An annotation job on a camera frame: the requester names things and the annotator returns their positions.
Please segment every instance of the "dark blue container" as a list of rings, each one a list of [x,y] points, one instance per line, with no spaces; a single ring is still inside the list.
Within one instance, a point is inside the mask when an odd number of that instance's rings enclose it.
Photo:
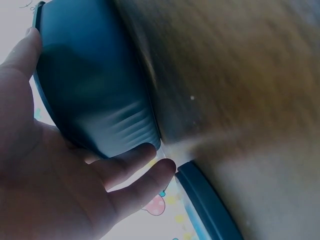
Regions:
[[[160,137],[137,49],[111,0],[40,2],[34,79],[52,120],[74,144],[112,157]]]

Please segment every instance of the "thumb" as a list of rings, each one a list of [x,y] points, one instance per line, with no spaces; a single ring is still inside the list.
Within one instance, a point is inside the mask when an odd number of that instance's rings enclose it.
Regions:
[[[26,81],[29,81],[36,69],[41,51],[41,36],[36,28],[31,27],[0,66],[0,76],[3,71],[9,75],[16,75],[18,71],[25,76]]]

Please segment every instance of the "hand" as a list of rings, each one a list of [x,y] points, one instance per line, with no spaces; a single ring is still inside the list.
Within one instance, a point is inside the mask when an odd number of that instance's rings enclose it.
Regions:
[[[34,119],[29,79],[42,49],[31,28],[0,66],[0,239],[94,240],[144,207],[173,177],[169,159],[107,192],[156,156],[151,144],[99,159]]]

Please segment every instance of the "fingernail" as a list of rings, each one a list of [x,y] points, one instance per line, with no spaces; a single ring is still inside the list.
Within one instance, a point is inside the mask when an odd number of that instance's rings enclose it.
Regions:
[[[28,36],[28,34],[30,33],[30,30],[31,30],[31,27],[29,27],[29,28],[26,30],[25,35],[24,35],[25,37]]]

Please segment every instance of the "brown wooden table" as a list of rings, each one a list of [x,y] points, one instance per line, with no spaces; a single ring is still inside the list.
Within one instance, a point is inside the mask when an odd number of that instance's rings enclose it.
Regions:
[[[320,3],[117,0],[166,153],[195,159],[246,240],[320,239]]]

